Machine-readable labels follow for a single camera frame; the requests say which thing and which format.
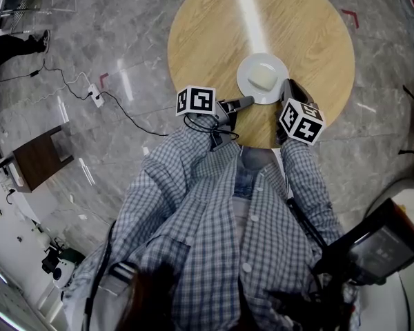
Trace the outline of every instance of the display screen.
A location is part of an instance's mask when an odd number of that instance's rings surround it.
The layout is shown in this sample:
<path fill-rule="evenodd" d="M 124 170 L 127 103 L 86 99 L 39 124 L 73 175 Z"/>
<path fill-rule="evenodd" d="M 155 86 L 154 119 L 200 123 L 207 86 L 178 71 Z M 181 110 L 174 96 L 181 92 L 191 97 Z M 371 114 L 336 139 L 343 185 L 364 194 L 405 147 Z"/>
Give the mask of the display screen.
<path fill-rule="evenodd" d="M 386 277 L 403 265 L 414 252 L 387 227 L 362 237 L 351 247 L 350 258 L 376 277 Z"/>

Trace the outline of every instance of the plaid shirt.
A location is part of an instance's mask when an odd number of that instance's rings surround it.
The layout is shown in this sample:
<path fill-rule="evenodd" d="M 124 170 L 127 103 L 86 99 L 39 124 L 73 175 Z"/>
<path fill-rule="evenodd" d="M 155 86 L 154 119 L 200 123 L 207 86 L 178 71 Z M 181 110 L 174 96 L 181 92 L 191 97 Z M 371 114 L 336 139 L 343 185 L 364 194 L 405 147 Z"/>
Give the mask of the plaid shirt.
<path fill-rule="evenodd" d="M 212 125 L 209 118 L 197 121 Z M 182 127 L 144 159 L 114 226 L 108 266 L 128 261 L 153 271 L 169 263 L 179 276 L 172 319 L 180 329 L 236 325 L 240 278 L 258 326 L 292 330 L 295 322 L 276 313 L 280 302 L 270 293 L 306 295 L 309 268 L 320 250 L 285 204 L 286 186 L 276 163 L 257 175 L 248 216 L 258 219 L 248 219 L 239 246 L 231 201 L 240 147 L 232 142 L 217 152 L 209 150 L 209 134 Z M 281 156 L 297 204 L 326 242 L 333 242 L 342 229 L 308 146 L 288 140 Z M 66 313 L 90 284 L 101 250 L 75 272 L 63 298 Z M 352 295 L 347 288 L 346 299 Z M 352 330 L 358 329 L 358 316 L 352 318 Z"/>

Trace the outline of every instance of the white food item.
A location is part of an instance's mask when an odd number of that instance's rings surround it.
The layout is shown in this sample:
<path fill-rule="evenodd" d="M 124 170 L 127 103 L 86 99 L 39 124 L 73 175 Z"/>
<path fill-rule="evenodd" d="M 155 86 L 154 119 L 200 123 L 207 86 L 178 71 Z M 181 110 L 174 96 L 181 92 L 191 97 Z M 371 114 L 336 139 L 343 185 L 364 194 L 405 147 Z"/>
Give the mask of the white food item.
<path fill-rule="evenodd" d="M 270 92 L 275 87 L 277 75 L 268 65 L 258 63 L 250 71 L 248 81 L 255 87 Z"/>

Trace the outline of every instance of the round wooden table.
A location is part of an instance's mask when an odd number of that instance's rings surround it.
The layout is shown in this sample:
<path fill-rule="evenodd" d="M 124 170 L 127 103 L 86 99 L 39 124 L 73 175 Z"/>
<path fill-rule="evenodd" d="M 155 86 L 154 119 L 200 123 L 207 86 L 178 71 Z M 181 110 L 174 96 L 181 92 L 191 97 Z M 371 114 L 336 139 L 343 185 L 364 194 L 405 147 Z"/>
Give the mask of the round wooden table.
<path fill-rule="evenodd" d="M 355 62 L 348 30 L 328 0 L 185 0 L 168 40 L 170 75 L 177 91 L 214 87 L 218 100 L 238 98 L 237 69 L 256 52 L 285 63 L 328 126 L 337 118 L 353 87 Z M 254 104 L 241 111 L 238 142 L 274 147 L 279 107 Z"/>

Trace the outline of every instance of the white plate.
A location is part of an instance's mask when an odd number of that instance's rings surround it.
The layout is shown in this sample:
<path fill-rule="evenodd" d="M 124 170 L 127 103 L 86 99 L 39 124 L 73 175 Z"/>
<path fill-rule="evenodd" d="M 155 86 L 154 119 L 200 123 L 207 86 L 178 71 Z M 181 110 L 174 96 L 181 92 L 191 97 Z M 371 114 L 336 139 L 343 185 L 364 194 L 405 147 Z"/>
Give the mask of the white plate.
<path fill-rule="evenodd" d="M 270 92 L 255 87 L 248 80 L 254 65 L 265 64 L 277 74 L 277 81 Z M 254 96 L 257 104 L 271 104 L 279 100 L 282 84 L 289 78 L 288 70 L 281 59 L 272 54 L 259 52 L 246 57 L 237 69 L 237 85 L 244 96 Z"/>

